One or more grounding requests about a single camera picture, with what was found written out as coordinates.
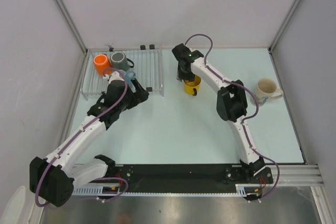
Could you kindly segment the orange cup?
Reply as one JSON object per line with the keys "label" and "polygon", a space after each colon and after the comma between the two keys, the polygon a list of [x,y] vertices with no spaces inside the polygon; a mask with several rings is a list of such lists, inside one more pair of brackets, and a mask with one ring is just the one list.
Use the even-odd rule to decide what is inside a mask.
{"label": "orange cup", "polygon": [[105,54],[96,55],[93,58],[93,65],[99,76],[103,76],[104,71],[112,67],[108,56]]}

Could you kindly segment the beige patterned ceramic mug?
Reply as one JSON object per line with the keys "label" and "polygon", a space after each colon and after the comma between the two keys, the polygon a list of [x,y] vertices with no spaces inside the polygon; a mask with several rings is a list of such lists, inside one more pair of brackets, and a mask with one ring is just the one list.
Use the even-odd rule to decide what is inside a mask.
{"label": "beige patterned ceramic mug", "polygon": [[277,83],[270,78],[261,78],[258,80],[254,89],[254,98],[250,101],[253,105],[263,106],[267,101],[277,100],[282,98],[283,91],[278,88]]}

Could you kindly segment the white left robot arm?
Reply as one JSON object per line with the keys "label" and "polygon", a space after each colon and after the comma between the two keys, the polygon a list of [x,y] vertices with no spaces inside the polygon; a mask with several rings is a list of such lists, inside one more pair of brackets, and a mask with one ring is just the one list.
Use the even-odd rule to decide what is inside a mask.
{"label": "white left robot arm", "polygon": [[35,157],[29,165],[29,189],[35,194],[38,207],[64,205],[74,190],[89,182],[117,180],[123,191],[126,179],[118,175],[114,160],[99,154],[89,163],[75,167],[78,158],[109,127],[120,114],[146,101],[149,93],[137,79],[126,83],[113,79],[105,92],[89,109],[79,128],[45,158]]}

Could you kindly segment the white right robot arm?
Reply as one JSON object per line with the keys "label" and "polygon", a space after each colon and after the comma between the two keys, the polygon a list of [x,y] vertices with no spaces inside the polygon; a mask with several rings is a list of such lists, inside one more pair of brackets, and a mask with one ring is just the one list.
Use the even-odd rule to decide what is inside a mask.
{"label": "white right robot arm", "polygon": [[221,75],[212,69],[212,65],[205,60],[201,52],[191,51],[184,44],[175,46],[172,53],[178,61],[177,78],[184,83],[185,93],[197,96],[202,82],[207,83],[216,93],[217,114],[223,121],[228,122],[240,144],[241,169],[237,179],[254,183],[266,167],[263,157],[254,147],[247,125],[248,104],[243,83]]}

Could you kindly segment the grey mug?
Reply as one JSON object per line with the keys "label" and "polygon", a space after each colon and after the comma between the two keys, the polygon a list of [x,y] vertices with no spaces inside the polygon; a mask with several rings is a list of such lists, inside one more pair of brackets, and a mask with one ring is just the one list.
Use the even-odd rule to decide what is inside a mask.
{"label": "grey mug", "polygon": [[123,52],[116,51],[110,56],[110,62],[113,68],[128,71],[134,68],[134,62],[127,58]]}

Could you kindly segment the yellow mug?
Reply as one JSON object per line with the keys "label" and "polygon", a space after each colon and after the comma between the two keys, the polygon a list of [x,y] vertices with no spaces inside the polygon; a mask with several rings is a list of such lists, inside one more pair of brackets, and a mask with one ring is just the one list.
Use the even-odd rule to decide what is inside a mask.
{"label": "yellow mug", "polygon": [[197,75],[195,75],[195,79],[193,81],[184,80],[183,81],[184,92],[194,97],[197,96],[201,85],[201,81],[202,81],[201,78]]}

